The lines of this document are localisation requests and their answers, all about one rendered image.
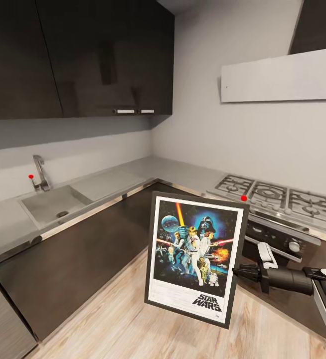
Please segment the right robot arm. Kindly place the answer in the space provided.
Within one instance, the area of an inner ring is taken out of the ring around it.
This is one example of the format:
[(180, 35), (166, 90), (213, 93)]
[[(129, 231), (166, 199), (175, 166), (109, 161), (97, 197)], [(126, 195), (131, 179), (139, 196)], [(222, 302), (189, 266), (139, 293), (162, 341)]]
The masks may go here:
[(326, 269), (303, 267), (302, 270), (278, 266), (268, 243), (258, 245), (260, 256), (256, 264), (240, 264), (232, 271), (261, 283), (261, 292), (269, 295), (269, 287), (313, 295), (326, 325)]

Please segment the poster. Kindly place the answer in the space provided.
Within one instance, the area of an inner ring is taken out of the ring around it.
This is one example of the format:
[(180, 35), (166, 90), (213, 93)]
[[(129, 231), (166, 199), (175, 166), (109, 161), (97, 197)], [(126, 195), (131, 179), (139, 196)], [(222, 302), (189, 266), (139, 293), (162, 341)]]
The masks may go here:
[(144, 303), (229, 329), (249, 210), (153, 191)]

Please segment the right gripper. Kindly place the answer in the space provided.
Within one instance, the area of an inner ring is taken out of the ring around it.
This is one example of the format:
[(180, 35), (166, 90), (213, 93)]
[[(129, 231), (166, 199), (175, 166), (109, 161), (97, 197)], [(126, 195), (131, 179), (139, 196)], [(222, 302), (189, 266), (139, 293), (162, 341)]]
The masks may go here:
[(240, 264), (240, 268), (232, 268), (232, 271), (240, 276), (261, 283), (261, 292), (269, 295), (269, 287), (294, 290), (294, 277), (289, 267), (264, 268), (263, 260), (258, 256), (256, 264)]

